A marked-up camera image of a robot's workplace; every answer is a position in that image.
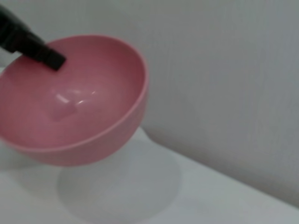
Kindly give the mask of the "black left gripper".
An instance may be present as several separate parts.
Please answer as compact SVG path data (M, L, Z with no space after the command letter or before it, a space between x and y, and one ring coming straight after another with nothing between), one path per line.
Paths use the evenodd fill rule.
M43 63L58 71L66 62L66 57L46 46L45 42L4 6L0 6L0 47Z

